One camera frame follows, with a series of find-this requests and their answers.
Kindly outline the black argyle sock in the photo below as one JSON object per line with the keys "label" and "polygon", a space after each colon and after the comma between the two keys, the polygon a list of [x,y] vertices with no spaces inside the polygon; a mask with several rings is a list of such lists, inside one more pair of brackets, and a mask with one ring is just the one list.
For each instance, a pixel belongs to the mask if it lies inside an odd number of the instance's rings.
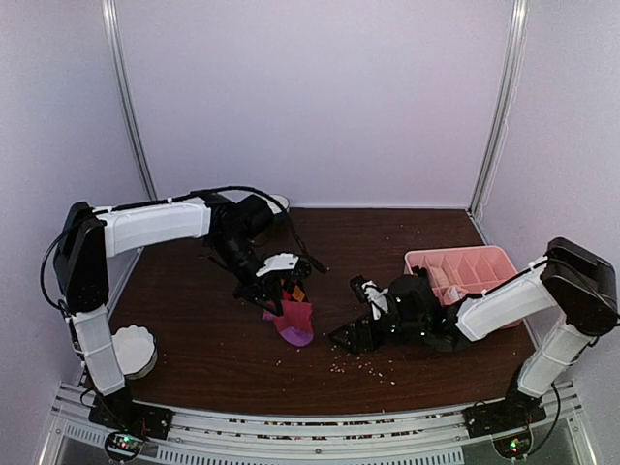
{"label": "black argyle sock", "polygon": [[304,303],[308,301],[307,294],[301,281],[282,279],[281,287],[283,300],[298,303]]}

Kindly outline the maroon purple orange sock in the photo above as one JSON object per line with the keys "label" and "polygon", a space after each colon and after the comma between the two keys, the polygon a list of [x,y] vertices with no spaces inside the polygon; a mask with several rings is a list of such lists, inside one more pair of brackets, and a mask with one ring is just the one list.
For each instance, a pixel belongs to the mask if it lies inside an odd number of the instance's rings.
{"label": "maroon purple orange sock", "polygon": [[308,302],[282,300],[283,314],[263,311],[263,320],[273,322],[280,336],[292,346],[302,348],[314,340],[313,305]]}

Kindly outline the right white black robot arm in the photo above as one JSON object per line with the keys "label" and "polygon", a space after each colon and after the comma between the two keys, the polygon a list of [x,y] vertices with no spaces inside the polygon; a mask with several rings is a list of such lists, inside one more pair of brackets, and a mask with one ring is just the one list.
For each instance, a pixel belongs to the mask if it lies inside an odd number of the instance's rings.
{"label": "right white black robot arm", "polygon": [[463,350],[490,333],[554,309],[559,318],[517,370],[514,391],[496,417],[514,428],[534,411],[584,349],[619,324],[616,273],[600,256],[564,238],[517,270],[498,246],[410,251],[404,273],[387,287],[359,275],[350,286],[366,315],[340,326],[330,340],[351,354],[386,342],[421,342],[438,352]]}

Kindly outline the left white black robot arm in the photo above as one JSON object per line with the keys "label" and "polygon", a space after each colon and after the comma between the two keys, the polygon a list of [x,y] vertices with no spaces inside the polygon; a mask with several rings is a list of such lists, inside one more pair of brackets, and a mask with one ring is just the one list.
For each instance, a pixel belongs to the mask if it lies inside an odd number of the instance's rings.
{"label": "left white black robot arm", "polygon": [[233,185],[195,190],[178,197],[95,207],[74,203],[62,231],[48,246],[39,283],[53,268],[60,312],[95,391],[105,399],[103,416],[119,430],[139,422],[139,408],[126,388],[112,344],[109,319],[144,249],[180,239],[201,239],[213,261],[236,279],[232,295],[283,314],[285,281],[326,272],[298,234],[286,198]]}

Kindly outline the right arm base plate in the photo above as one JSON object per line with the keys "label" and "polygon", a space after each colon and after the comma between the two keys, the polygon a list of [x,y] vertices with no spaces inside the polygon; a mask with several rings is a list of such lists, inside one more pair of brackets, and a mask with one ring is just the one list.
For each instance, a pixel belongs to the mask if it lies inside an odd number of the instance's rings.
{"label": "right arm base plate", "polygon": [[510,403],[506,400],[478,403],[462,411],[470,438],[497,435],[513,429],[526,428],[547,418],[541,405]]}

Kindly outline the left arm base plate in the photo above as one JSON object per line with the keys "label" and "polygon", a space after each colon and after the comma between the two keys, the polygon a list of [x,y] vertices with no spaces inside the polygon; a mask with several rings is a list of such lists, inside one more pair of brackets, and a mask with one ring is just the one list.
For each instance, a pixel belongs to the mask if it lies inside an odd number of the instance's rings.
{"label": "left arm base plate", "polygon": [[88,420],[107,428],[129,432],[142,439],[166,440],[173,420],[173,411],[140,403],[133,403],[127,408],[120,409],[95,403],[90,408]]}

